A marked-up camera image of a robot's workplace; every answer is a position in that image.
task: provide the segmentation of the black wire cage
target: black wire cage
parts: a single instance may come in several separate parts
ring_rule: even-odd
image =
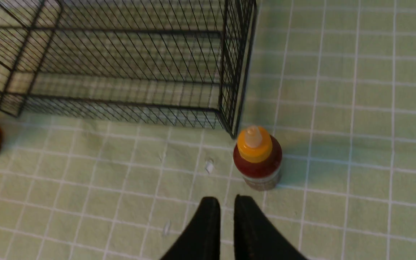
[[[0,111],[238,132],[255,0],[0,0]]]

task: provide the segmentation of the green floor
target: green floor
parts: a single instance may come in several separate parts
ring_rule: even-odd
[[[280,141],[277,189],[244,184],[222,131],[0,115],[0,260],[158,259],[203,196],[233,260],[236,194],[310,259],[416,260],[416,0],[259,8],[243,124]]]

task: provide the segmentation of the yellow cap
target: yellow cap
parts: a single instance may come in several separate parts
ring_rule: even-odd
[[[240,156],[250,163],[266,160],[272,152],[272,140],[266,129],[252,125],[241,131],[237,139]]]

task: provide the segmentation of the small white fragment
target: small white fragment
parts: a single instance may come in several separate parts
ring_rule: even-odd
[[[163,228],[163,236],[166,237],[167,235],[170,234],[170,229],[171,229],[171,220],[168,219],[168,221],[165,224],[165,227]]]
[[[205,161],[205,171],[208,174],[211,174],[213,170],[215,169],[215,164],[213,163],[213,160],[208,159]]]

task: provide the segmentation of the bottle nozzle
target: bottle nozzle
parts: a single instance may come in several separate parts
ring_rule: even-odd
[[[249,126],[245,131],[245,143],[248,147],[256,148],[261,145],[263,137],[256,125]]]

